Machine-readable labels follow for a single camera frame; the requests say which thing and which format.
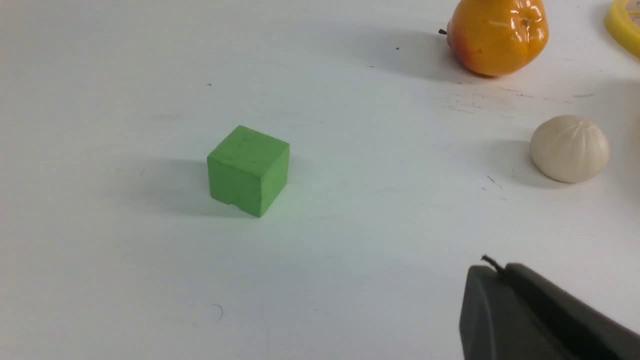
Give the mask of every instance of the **green cube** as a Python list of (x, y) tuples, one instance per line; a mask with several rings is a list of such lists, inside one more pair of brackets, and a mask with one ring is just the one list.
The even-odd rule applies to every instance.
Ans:
[(261, 217), (287, 184), (289, 144), (244, 126), (207, 157), (211, 197)]

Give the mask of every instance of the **yellow ring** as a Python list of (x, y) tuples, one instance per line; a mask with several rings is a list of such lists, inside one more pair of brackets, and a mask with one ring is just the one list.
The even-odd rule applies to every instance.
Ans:
[(640, 28), (629, 17), (638, 15), (640, 18), (640, 6), (630, 11), (627, 10), (628, 2), (629, 0), (615, 0), (604, 19), (604, 24), (620, 45), (640, 58)]

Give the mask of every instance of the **fake fruit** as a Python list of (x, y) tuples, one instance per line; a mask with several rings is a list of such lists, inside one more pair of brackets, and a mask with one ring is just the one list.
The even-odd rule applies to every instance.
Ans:
[(447, 43), (469, 70), (502, 76), (545, 48), (548, 25), (541, 0), (461, 0), (447, 25)]
[(598, 175), (609, 162), (609, 142), (591, 121), (573, 115), (554, 117), (531, 138), (531, 158), (546, 176), (579, 183)]

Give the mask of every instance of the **table surface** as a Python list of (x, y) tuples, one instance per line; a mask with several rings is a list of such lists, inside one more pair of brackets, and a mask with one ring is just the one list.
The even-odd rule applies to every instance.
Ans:
[[(640, 331), (639, 62), (607, 1), (547, 3), (500, 79), (438, 29), (455, 0), (0, 3), (0, 357), (461, 359), (467, 268), (529, 265)], [(560, 114), (600, 176), (528, 155)], [(267, 214), (212, 200), (242, 124), (291, 144)]]

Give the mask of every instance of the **green foam block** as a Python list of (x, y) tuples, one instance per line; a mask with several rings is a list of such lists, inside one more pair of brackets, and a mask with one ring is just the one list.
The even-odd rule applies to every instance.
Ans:
[(287, 184), (289, 144), (244, 126), (207, 157), (211, 197), (261, 217)]

